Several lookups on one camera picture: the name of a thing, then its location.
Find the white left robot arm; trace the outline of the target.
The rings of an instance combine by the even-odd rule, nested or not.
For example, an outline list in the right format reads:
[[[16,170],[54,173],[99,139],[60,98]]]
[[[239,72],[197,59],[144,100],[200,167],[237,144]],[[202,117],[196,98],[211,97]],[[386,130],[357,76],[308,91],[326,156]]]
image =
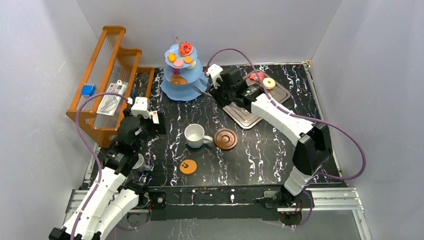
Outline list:
[[[50,240],[103,240],[120,219],[134,207],[149,203],[147,187],[128,176],[133,170],[151,171],[142,149],[156,135],[166,134],[162,111],[126,116],[110,143],[98,175],[77,210],[60,228],[53,228]]]

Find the cream white donut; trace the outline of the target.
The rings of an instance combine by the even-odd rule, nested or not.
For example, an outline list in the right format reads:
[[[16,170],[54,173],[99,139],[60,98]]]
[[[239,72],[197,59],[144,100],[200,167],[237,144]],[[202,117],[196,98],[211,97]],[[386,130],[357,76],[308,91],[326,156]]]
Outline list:
[[[266,78],[264,78],[264,79],[262,80],[262,83],[263,83],[264,87],[265,87],[267,90],[272,90],[272,89],[274,89],[274,88],[275,88],[275,86],[276,86],[276,82],[275,82],[275,80],[274,80],[273,78],[270,78],[270,77],[266,77]]]
[[[193,61],[186,69],[187,70],[193,70],[196,68],[197,62]]]

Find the magenta pink roll cake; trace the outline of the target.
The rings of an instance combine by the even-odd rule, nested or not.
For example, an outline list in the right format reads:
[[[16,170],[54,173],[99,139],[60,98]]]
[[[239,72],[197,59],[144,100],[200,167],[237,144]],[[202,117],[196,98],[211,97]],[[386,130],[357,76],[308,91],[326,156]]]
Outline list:
[[[179,68],[173,68],[172,69],[173,74],[179,75],[181,73]]]

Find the pink round macaron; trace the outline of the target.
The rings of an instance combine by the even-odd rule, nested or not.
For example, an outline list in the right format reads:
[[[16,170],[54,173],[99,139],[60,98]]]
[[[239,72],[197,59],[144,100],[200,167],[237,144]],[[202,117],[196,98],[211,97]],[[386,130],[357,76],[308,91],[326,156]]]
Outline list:
[[[184,61],[183,61],[182,59],[176,59],[176,60],[173,62],[173,66],[174,66],[175,68],[181,68],[183,65],[184,65]]]

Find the round orange cookie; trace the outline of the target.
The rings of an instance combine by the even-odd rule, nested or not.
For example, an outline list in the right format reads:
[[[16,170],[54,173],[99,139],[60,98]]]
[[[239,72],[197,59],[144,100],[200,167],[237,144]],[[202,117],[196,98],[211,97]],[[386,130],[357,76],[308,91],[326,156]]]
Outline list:
[[[194,61],[193,57],[191,57],[190,55],[187,55],[183,58],[183,62],[185,64],[191,64]]]

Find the brown croissant pastry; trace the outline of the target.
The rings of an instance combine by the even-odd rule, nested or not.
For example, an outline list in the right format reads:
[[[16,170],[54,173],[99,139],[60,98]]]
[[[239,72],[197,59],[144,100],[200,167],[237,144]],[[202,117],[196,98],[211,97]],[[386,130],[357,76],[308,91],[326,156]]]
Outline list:
[[[188,81],[179,74],[171,75],[171,77],[169,78],[169,81],[173,84],[176,84],[176,85],[187,85],[188,84]]]

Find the orange fish-shaped cookie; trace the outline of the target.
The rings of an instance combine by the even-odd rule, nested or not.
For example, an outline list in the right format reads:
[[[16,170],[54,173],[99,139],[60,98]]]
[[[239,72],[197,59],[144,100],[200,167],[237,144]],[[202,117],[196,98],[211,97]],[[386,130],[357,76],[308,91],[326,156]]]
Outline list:
[[[177,55],[174,52],[170,52],[167,55],[167,59],[170,63],[174,63],[177,60]]]

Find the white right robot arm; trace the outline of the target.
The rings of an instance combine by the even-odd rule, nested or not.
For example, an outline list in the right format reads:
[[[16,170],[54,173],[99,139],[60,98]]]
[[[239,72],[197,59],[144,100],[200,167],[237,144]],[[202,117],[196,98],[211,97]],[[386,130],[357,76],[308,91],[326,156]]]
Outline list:
[[[260,117],[294,145],[293,168],[272,201],[280,206],[295,207],[307,183],[333,154],[328,125],[313,123],[289,112],[271,96],[277,84],[270,77],[255,73],[253,83],[248,84],[238,68],[223,69],[216,64],[211,65],[205,75],[212,80],[208,92],[219,106],[236,107]]]

